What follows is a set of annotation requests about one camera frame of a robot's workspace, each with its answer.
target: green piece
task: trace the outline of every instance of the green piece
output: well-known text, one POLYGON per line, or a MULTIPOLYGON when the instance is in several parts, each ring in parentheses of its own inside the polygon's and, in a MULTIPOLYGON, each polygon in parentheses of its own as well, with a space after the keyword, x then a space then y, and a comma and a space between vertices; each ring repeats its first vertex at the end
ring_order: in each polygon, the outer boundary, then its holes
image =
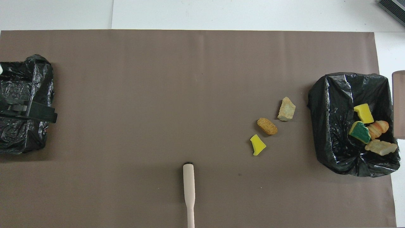
POLYGON ((369 129, 364 126, 364 123, 361 121, 356 121, 353 123, 352 128, 349 131, 349 135, 355 137, 365 144, 367 144, 371 139, 369 129))

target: yellow foam piece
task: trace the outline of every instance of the yellow foam piece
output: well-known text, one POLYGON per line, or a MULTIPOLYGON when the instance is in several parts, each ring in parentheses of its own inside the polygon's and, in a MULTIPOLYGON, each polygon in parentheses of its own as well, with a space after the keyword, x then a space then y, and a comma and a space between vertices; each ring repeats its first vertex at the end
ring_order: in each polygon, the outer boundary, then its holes
POLYGON ((250 141, 252 142, 254 150, 253 155, 255 156, 260 154, 260 152, 262 152, 262 150, 266 148, 266 144, 263 143, 263 141, 259 138, 258 135, 252 136, 252 138, 250 138, 250 141))
POLYGON ((354 107, 354 111, 357 112, 358 117, 363 123, 372 123, 374 122, 373 116, 370 112, 370 107, 368 104, 361 104, 354 107))

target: green and yellow object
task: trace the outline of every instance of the green and yellow object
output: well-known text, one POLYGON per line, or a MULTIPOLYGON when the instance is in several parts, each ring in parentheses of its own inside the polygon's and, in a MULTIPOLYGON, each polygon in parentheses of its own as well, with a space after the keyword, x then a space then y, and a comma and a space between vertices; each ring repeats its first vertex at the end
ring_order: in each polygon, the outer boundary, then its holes
POLYGON ((369 129, 366 128, 364 123, 361 121, 356 121, 353 123, 352 128, 349 131, 349 135, 355 137, 365 144, 367 144, 371 139, 369 129))
POLYGON ((363 123, 374 122, 373 116, 370 112, 370 107, 368 104, 362 104, 354 107, 354 111, 357 112, 358 117, 363 123))
POLYGON ((253 155, 255 156, 260 154, 260 152, 262 152, 262 150, 266 148, 266 144, 263 143, 263 141, 259 138, 258 135, 252 136, 252 138, 250 138, 250 141, 252 142, 254 150, 253 155))

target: beige rock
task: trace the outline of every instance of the beige rock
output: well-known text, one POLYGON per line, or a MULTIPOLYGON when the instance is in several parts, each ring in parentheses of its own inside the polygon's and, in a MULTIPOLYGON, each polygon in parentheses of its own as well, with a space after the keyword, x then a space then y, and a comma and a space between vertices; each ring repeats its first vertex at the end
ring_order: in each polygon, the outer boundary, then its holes
POLYGON ((277 133, 277 127, 276 125, 274 125, 274 123, 272 123, 270 120, 266 119, 266 118, 260 118, 257 121, 257 125, 259 125, 259 127, 266 132, 266 134, 268 135, 274 135, 277 133))
POLYGON ((284 97, 277 118, 281 121, 289 121, 292 119, 294 112, 295 112, 295 105, 291 102, 291 100, 288 97, 284 97))
POLYGON ((396 144, 380 141, 378 139, 371 140, 365 147, 367 151, 372 151, 381 156, 395 152, 397 148, 398 145, 396 144))

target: food piece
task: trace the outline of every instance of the food piece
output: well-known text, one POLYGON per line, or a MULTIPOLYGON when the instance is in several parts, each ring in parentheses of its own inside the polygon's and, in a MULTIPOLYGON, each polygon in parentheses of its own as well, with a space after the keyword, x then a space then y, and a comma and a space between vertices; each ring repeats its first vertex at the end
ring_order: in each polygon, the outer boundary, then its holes
POLYGON ((257 121, 257 125, 268 135, 274 135, 277 133, 277 127, 269 119, 260 118, 257 121))
POLYGON ((295 105, 291 102, 291 100, 288 97, 284 97, 277 118, 281 121, 289 121, 292 119, 294 112, 295 112, 295 105))
POLYGON ((355 137, 356 139, 367 144, 370 141, 369 129, 364 126, 361 121, 356 121, 353 123, 352 128, 349 131, 349 135, 355 137))
POLYGON ((262 152, 262 150, 266 148, 266 144, 263 143, 263 141, 259 138, 258 135, 252 136, 252 138, 250 138, 250 141, 252 142, 254 150, 253 155, 255 156, 260 154, 260 152, 262 152))
POLYGON ((395 152, 397 148, 398 148, 398 145, 396 145, 396 144, 385 142, 385 141, 380 141, 378 139, 372 140, 365 146, 365 149, 367 151, 372 151, 381 156, 395 152))
POLYGON ((362 104, 354 107, 354 111, 357 112, 358 117, 363 123, 374 122, 373 116, 371 115, 370 108, 368 104, 362 104))
POLYGON ((386 133, 390 126, 386 121, 378 120, 373 124, 370 124, 367 128, 369 129, 371 140, 376 139, 381 136, 381 134, 386 133))

